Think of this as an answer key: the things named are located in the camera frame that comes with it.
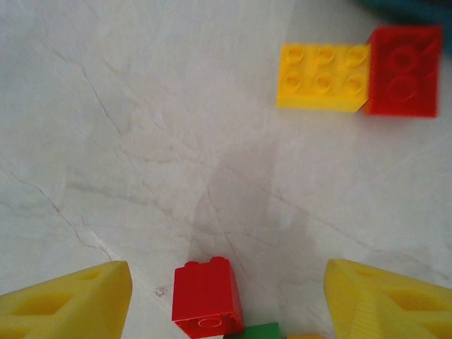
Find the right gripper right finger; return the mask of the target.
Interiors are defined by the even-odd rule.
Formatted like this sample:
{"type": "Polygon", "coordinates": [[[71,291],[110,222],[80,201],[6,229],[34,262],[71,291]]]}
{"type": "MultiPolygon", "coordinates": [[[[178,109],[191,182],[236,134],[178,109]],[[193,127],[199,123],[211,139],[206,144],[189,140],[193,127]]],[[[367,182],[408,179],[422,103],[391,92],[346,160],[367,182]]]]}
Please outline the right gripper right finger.
{"type": "Polygon", "coordinates": [[[337,339],[452,339],[452,289],[345,259],[323,288],[337,339]]]}

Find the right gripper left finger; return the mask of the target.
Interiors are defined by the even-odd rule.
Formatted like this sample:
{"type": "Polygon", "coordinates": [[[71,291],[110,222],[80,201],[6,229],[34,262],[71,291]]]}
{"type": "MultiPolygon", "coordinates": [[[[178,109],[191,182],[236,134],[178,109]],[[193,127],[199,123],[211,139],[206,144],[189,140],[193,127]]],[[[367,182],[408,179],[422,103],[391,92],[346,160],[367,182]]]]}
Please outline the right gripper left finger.
{"type": "Polygon", "coordinates": [[[121,339],[132,295],[111,261],[0,296],[0,339],[121,339]]]}

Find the green lego brick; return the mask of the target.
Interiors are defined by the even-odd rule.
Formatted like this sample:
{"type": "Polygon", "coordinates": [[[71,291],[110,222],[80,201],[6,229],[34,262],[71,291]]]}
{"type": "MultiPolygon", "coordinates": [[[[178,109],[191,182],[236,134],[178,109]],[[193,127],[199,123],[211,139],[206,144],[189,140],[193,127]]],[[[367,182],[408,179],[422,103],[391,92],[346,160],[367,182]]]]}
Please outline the green lego brick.
{"type": "Polygon", "coordinates": [[[243,333],[224,335],[222,339],[282,339],[278,322],[247,326],[243,333]]]}

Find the red lego brick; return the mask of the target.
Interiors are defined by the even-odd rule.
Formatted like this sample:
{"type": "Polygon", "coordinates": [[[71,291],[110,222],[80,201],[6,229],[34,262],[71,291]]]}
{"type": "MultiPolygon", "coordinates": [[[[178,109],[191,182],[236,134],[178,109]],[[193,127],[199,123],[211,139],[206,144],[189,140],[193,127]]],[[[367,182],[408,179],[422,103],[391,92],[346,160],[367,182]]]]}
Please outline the red lego brick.
{"type": "Polygon", "coordinates": [[[386,25],[369,37],[369,98],[373,116],[435,118],[443,28],[439,25],[386,25]]]}
{"type": "Polygon", "coordinates": [[[172,322],[190,339],[243,333],[242,304],[230,261],[189,261],[174,271],[172,322]]]}

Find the dark teal plastic container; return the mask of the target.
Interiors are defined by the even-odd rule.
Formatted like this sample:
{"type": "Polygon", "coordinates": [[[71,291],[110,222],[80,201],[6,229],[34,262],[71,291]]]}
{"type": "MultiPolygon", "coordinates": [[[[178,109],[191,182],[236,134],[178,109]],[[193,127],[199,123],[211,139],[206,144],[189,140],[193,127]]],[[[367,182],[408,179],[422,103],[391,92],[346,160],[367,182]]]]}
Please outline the dark teal plastic container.
{"type": "Polygon", "coordinates": [[[452,26],[452,0],[353,0],[389,20],[452,26]]]}

